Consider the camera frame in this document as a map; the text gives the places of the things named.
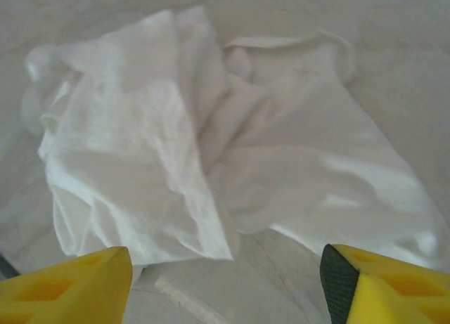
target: white rag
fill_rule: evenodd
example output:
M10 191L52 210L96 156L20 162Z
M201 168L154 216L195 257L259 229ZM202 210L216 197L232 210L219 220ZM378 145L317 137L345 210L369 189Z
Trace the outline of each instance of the white rag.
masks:
M66 254L232 259L239 233L272 227L317 254L331 242L450 266L449 230L344 87L354 59L335 35L221 46L197 7L26 64L22 116L44 132Z

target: white surface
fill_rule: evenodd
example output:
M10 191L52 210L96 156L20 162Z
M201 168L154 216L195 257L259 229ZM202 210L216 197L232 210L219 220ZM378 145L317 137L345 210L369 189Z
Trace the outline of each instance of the white surface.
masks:
M86 12L86 16L82 16L83 6L91 4L87 0L21 0L24 3L20 7L15 6L15 1L6 6L6 1L0 0L1 40L8 42L0 60L0 244L1 251L27 272L65 257L52 230L51 195L35 154L39 139L29 136L20 125L20 99L28 85L24 57L42 43L98 36L102 33L96 26L100 19L109 24L107 31L111 31L142 18L144 13L193 0L96 0L93 11ZM68 2L81 10L74 15L68 10ZM450 220L450 0L203 3L222 41L252 34L299 36L323 28L354 43L359 71L349 85L350 92L410 162L435 204ZM43 13L47 16L35 25ZM23 34L30 28L33 34ZM16 46L17 36L22 45ZM302 295L315 294L316 303L323 306L321 294L317 294L320 287L316 258L306 260L308 251L271 231L255 237L262 246L255 238L244 237L243 251L235 262L200 260L144 271L140 289L145 291L131 293L125 323L152 323L154 318L160 323L204 323L206 318L225 318L229 323L298 323L302 322L298 309L312 309ZM158 285L165 287L156 290L153 285L161 276L165 279ZM214 293L220 287L227 291ZM179 298L176 290L196 303L181 302L185 298ZM171 300L167 292L178 298ZM278 310L280 302L289 306L287 311ZM254 311L248 311L247 304ZM205 309L220 316L205 317ZM259 317L268 313L273 317ZM305 323L326 323L308 317Z

